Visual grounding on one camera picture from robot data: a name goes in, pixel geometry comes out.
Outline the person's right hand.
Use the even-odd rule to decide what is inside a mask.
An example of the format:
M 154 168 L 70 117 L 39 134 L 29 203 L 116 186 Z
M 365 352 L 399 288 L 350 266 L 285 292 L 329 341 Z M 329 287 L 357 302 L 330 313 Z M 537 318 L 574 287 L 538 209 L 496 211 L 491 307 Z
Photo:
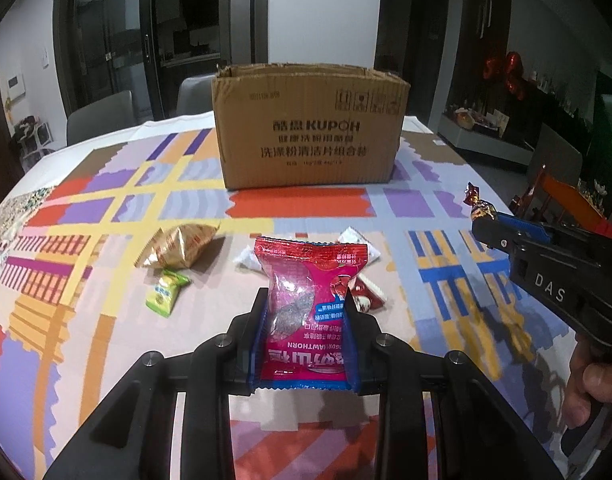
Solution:
M 612 404 L 612 364 L 594 362 L 589 341 L 580 335 L 575 339 L 562 408 L 564 422 L 571 429 L 586 424 L 592 400 Z

